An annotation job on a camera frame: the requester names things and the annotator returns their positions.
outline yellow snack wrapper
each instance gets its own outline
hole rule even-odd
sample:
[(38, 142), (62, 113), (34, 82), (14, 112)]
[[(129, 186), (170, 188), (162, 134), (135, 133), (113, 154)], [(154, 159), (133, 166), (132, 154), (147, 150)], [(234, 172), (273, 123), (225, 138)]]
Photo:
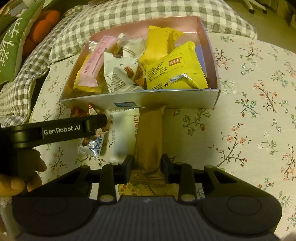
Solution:
[(146, 83), (148, 90), (207, 89), (207, 81), (195, 53), (195, 43), (188, 41), (148, 65)]
[(184, 34), (173, 28), (149, 26), (148, 30), (146, 50), (139, 59), (145, 70), (149, 64), (172, 52), (175, 49), (175, 42)]
[[(87, 60), (89, 59), (89, 57), (90, 57), (90, 54), (86, 56), (80, 70), (77, 72), (73, 89), (79, 89), (79, 90), (86, 91), (86, 92), (100, 93), (102, 91), (102, 86), (88, 87), (88, 86), (80, 86), (80, 85), (78, 85), (79, 82), (80, 82), (79, 73), (80, 73), (81, 69), (83, 68), (83, 66), (85, 65), (85, 63), (87, 62)], [(97, 78), (104, 78), (104, 68), (100, 69)]]

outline orange plush toy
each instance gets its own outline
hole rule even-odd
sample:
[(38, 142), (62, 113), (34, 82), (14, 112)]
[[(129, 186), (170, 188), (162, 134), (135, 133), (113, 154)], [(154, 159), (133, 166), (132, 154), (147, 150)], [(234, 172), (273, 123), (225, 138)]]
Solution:
[(40, 14), (33, 24), (29, 35), (26, 38), (22, 59), (24, 60), (35, 49), (35, 47), (50, 33), (60, 19), (60, 12), (48, 10)]

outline pink box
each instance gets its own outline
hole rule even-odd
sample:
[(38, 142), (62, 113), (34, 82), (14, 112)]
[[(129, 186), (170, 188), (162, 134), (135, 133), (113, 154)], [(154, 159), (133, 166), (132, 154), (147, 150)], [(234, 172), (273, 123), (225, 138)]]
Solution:
[(166, 17), (127, 23), (96, 33), (90, 40), (99, 42), (104, 35), (117, 37), (120, 33), (124, 33), (130, 39), (144, 38), (148, 35), (148, 27), (150, 25), (171, 27), (191, 36), (190, 40), (196, 44), (197, 57), (204, 74), (208, 78), (210, 89), (163, 89), (93, 95), (89, 95), (89, 93), (83, 91), (73, 91), (77, 72), (89, 54), (89, 46), (86, 44), (71, 71), (61, 94), (60, 101), (70, 108), (78, 105), (80, 108), (86, 110), (89, 103), (93, 103), (105, 110), (119, 109), (122, 107), (150, 107), (157, 104), (166, 104), (167, 108), (213, 108), (219, 98), (221, 88), (211, 44), (199, 17)]

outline human hand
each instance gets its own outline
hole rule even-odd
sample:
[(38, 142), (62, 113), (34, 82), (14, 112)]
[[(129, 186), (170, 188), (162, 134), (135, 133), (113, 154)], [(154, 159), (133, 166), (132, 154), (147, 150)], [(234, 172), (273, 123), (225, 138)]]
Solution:
[(28, 192), (40, 187), (42, 181), (35, 171), (44, 172), (46, 164), (40, 158), (40, 153), (34, 149), (20, 149), (17, 154), (18, 169), (21, 177), (10, 177), (0, 174), (0, 196), (14, 196), (20, 194), (27, 183)]

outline pink snack wrapper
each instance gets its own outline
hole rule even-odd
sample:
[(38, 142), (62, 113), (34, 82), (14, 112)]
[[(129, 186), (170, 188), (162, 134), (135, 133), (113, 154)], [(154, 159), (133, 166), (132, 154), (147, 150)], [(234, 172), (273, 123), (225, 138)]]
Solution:
[(117, 43), (117, 38), (109, 35), (102, 37), (89, 59), (80, 70), (79, 86), (96, 87), (98, 86), (96, 77), (104, 64), (104, 51)]

